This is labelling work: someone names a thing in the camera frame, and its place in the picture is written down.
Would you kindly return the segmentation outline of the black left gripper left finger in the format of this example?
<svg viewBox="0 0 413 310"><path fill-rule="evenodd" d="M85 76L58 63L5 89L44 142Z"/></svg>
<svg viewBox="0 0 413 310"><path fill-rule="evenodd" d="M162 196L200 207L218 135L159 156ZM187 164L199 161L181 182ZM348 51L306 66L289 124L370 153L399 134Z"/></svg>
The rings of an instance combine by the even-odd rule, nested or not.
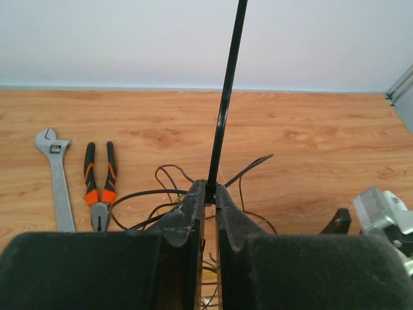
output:
<svg viewBox="0 0 413 310"><path fill-rule="evenodd" d="M198 309L205 181L144 231L29 232L1 254L2 309Z"/></svg>

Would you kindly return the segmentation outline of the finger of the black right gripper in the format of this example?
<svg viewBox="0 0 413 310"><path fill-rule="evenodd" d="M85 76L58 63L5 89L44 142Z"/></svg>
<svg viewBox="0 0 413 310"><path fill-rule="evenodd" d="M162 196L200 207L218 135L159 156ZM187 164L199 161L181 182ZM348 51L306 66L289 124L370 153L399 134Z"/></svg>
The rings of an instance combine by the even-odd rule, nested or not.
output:
<svg viewBox="0 0 413 310"><path fill-rule="evenodd" d="M348 234L352 218L347 208L339 208L320 234Z"/></svg>

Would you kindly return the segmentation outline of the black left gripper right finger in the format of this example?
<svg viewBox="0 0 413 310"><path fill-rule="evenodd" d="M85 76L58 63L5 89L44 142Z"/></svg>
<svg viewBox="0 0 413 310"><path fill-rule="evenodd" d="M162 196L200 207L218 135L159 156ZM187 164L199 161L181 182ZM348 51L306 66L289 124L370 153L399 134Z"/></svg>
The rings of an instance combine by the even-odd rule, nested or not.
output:
<svg viewBox="0 0 413 310"><path fill-rule="evenodd" d="M266 232L216 190L220 309L411 309L412 279L373 236Z"/></svg>

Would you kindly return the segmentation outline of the black zip tie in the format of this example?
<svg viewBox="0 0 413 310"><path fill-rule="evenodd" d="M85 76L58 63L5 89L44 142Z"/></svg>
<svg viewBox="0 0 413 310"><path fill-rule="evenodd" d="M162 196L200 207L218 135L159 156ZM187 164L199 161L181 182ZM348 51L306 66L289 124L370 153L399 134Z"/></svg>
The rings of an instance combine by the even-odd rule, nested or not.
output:
<svg viewBox="0 0 413 310"><path fill-rule="evenodd" d="M211 206L213 204L214 196L216 194L217 174L219 171L219 162L223 148L223 140L225 136L225 128L227 124L227 116L236 73L237 59L239 55L239 47L241 44L241 37L243 33L243 25L245 22L247 4L247 0L239 0L237 4L236 18L234 22L234 29L232 32L230 50L228 53L227 67L225 71L225 78L221 93L221 101L217 117L216 131L214 135L214 143L212 147L208 179L205 188L206 206Z"/></svg>

